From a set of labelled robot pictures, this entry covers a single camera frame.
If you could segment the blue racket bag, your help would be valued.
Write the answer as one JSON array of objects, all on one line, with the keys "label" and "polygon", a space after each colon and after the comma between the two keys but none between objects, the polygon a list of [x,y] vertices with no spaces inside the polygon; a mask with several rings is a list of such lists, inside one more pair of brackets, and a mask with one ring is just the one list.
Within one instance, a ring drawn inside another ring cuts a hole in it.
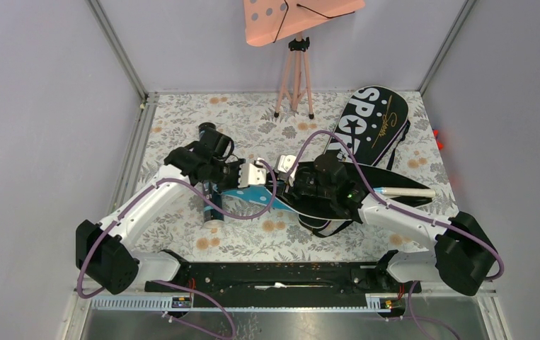
[{"label": "blue racket bag", "polygon": [[[305,228],[320,235],[321,231],[327,229],[330,222],[337,224],[337,232],[353,222],[361,222],[359,214],[354,212],[353,209],[360,208],[362,200],[369,195],[362,178],[366,178],[373,189],[379,187],[429,188],[411,178],[387,169],[367,165],[360,165],[360,168],[362,170],[361,174],[356,170],[354,164],[350,162],[342,162],[334,168],[337,171],[335,175],[335,195],[330,200],[289,200],[283,196],[283,190],[287,182],[277,179],[277,192],[272,207],[298,214],[299,222]],[[386,198],[414,208],[427,205],[433,200],[433,198],[408,196],[386,196]]]}]

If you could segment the black sport racket bag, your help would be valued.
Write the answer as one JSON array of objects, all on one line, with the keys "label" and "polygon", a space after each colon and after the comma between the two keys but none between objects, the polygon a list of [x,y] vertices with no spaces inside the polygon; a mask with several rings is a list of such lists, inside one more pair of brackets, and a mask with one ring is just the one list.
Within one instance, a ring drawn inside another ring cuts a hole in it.
[{"label": "black sport racket bag", "polygon": [[351,152],[361,165],[378,166],[387,156],[385,169],[392,170],[396,148],[410,127],[407,100],[383,86],[356,90],[345,105],[324,152],[335,152],[338,160],[350,162]]}]

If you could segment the blue racket white grip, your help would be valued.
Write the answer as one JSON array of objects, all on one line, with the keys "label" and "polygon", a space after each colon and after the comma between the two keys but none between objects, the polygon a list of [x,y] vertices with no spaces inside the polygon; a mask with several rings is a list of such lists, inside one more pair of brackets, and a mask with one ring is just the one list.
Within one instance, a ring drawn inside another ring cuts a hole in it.
[{"label": "blue racket white grip", "polygon": [[388,197],[408,196],[421,198],[435,198],[436,192],[431,188],[397,188],[397,187],[379,187],[374,191],[378,194]]}]

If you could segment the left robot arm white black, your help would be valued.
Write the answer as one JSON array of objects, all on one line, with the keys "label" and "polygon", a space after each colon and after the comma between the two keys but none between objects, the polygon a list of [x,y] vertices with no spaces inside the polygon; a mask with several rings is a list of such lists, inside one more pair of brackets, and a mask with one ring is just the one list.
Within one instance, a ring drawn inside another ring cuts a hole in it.
[{"label": "left robot arm white black", "polygon": [[113,295],[131,285],[162,281],[169,289],[184,289],[187,269],[167,251],[134,251],[134,243],[147,227],[184,192],[192,191],[206,204],[219,209],[196,189],[209,182],[219,191],[264,186],[272,181],[272,195],[263,208],[266,213],[277,195],[277,176],[264,160],[229,162],[234,142],[228,136],[207,130],[198,140],[172,150],[152,179],[123,205],[99,222],[84,220],[76,228],[76,292],[89,299],[106,290]]}]

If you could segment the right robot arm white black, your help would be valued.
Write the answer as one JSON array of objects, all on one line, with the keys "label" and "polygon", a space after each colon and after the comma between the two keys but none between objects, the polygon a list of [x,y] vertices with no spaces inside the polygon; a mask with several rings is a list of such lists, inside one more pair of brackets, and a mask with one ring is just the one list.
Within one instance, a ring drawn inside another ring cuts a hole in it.
[{"label": "right robot arm white black", "polygon": [[503,271],[493,243],[467,212],[453,217],[433,215],[380,194],[356,162],[322,154],[312,162],[294,155],[278,161],[282,194],[295,211],[318,220],[344,220],[385,227],[419,243],[423,251],[395,251],[382,258],[375,273],[379,288],[392,292],[409,281],[442,282],[467,296],[491,280],[494,265]]}]

